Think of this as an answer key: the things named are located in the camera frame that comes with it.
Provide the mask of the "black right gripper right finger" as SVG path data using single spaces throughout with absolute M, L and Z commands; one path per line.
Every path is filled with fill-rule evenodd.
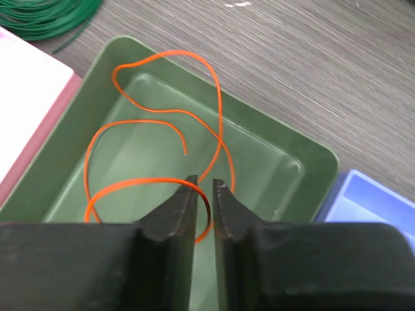
M 414 252 L 382 223 L 267 222 L 213 182 L 221 310 L 413 310 Z

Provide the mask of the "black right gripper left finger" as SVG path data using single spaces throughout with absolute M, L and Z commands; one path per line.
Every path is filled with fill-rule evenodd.
M 2 310 L 187 310 L 198 195 L 127 224 L 1 224 Z

